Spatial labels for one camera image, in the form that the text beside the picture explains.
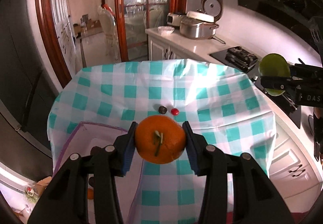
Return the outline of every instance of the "kitchen counter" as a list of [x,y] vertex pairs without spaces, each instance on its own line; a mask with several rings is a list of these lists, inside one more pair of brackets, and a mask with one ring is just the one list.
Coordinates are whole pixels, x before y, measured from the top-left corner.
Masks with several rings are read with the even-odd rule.
[[[192,59],[199,61],[206,61],[209,63],[222,64],[218,60],[211,57],[209,54],[219,52],[230,47],[239,46],[237,42],[232,39],[223,36],[217,36],[226,42],[225,45],[220,42],[210,40],[192,40],[182,36],[179,30],[175,30],[171,35],[161,36],[158,33],[157,28],[146,29],[146,34],[158,39],[159,41],[176,48],[177,51],[182,52],[184,55],[189,56]],[[263,50],[249,50],[248,52],[255,54],[259,59],[263,57]],[[306,159],[310,162],[313,170],[319,181],[322,182],[323,170],[320,162],[317,162],[314,158],[314,137],[310,133],[309,125],[307,122],[308,115],[313,114],[313,108],[303,106],[301,114],[301,128],[292,122],[292,120],[281,110],[272,100],[264,94],[264,98],[276,114],[276,122],[286,131],[286,133],[292,138],[292,140],[299,146]]]

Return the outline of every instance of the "green and white tablecloth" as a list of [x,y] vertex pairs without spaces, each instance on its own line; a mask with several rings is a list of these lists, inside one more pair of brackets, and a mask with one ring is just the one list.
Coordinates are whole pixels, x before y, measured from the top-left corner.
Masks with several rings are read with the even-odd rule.
[[[268,173],[276,139],[274,113],[248,76],[237,69],[193,60],[127,62],[84,68],[57,97],[48,118],[54,166],[77,124],[92,121],[128,129],[176,107],[178,123],[223,152],[250,153]],[[232,179],[228,176],[228,211]],[[128,223],[193,223],[197,220],[204,177],[196,177],[186,152],[172,163],[144,163]]]

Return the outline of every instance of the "red cherry tomato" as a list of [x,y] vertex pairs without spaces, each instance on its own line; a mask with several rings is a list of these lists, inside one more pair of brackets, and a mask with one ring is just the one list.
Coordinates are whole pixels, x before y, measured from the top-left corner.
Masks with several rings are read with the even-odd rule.
[[172,115],[177,116],[180,113],[180,111],[177,108],[173,108],[171,110],[171,113],[172,113]]

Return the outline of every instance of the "tiled floor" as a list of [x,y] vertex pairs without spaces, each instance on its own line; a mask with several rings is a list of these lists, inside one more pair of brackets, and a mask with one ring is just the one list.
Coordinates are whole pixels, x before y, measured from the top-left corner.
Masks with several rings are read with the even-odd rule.
[[[83,67],[120,63],[120,51],[118,60],[114,58],[114,47],[108,44],[104,33],[98,33],[86,38],[78,38],[75,42],[76,47],[76,72]],[[147,45],[141,45],[128,49],[130,61],[148,60]]]

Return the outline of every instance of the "white bowl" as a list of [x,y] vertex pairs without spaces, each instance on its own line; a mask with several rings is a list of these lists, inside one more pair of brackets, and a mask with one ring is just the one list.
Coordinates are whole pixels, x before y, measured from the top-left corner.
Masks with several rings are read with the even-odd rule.
[[160,35],[170,35],[172,32],[174,32],[175,28],[171,26],[159,26],[158,27],[158,33]]

